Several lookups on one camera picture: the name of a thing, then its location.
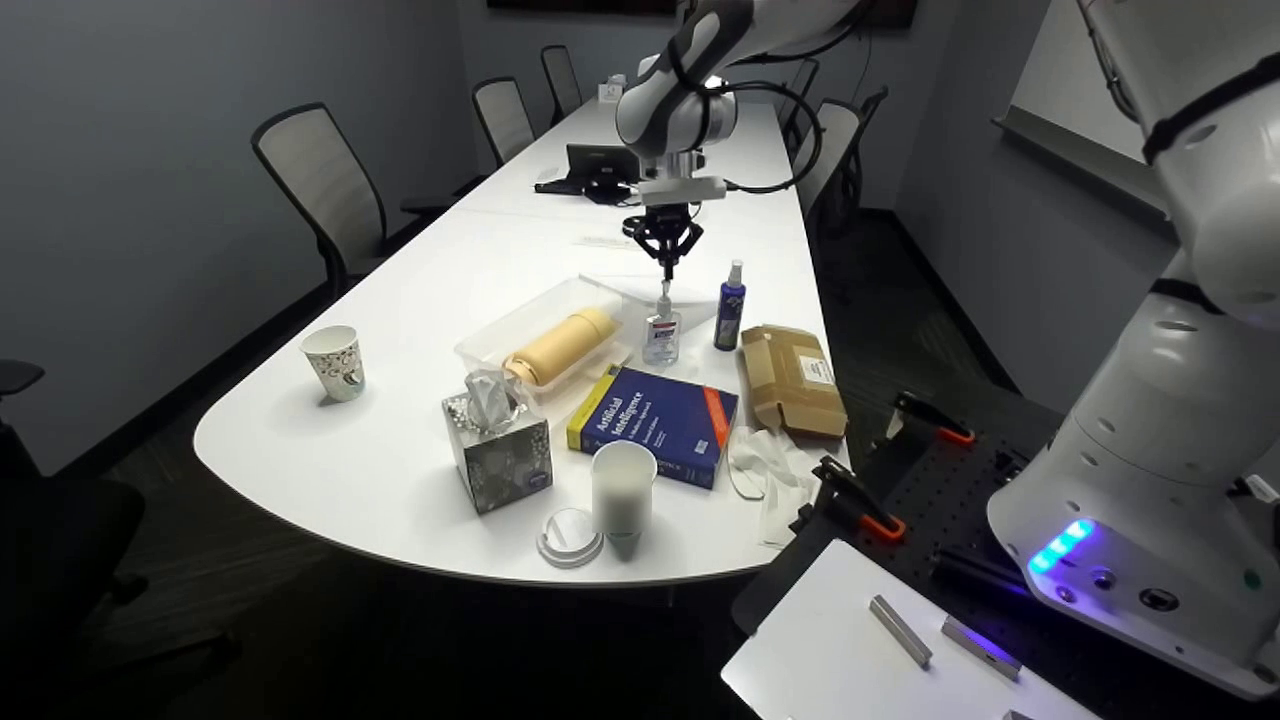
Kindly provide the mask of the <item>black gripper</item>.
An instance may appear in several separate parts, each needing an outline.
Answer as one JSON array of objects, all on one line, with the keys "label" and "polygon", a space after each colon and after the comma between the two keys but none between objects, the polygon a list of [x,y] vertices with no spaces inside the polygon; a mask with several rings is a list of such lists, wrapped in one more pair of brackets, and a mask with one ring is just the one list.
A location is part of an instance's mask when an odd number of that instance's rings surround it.
[{"label": "black gripper", "polygon": [[642,217],[629,217],[623,237],[643,249],[662,279],[678,279],[678,266],[695,249],[703,227],[694,219],[684,205],[666,205],[666,208],[643,208]]}]

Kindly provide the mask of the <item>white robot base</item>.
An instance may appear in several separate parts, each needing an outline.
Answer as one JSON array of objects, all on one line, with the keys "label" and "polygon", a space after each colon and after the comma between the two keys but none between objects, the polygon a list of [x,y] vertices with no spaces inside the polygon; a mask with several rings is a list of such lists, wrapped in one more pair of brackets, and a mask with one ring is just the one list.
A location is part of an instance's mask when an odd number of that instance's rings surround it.
[{"label": "white robot base", "polygon": [[1280,0],[1076,7],[1177,254],[983,514],[1042,604],[1270,700],[1280,551],[1233,484],[1280,439]]}]

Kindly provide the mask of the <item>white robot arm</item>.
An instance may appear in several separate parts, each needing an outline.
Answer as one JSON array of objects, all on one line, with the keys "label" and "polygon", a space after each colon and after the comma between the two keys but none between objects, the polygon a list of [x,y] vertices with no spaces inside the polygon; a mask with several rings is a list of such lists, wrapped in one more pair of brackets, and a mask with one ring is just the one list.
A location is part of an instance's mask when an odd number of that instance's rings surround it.
[{"label": "white robot arm", "polygon": [[700,175],[695,156],[732,135],[740,95],[722,78],[749,59],[780,59],[798,42],[823,42],[854,32],[873,0],[682,0],[670,42],[638,64],[615,101],[615,135],[642,162],[638,239],[666,274],[695,249],[703,227],[694,219],[700,199],[722,199],[726,178]]}]

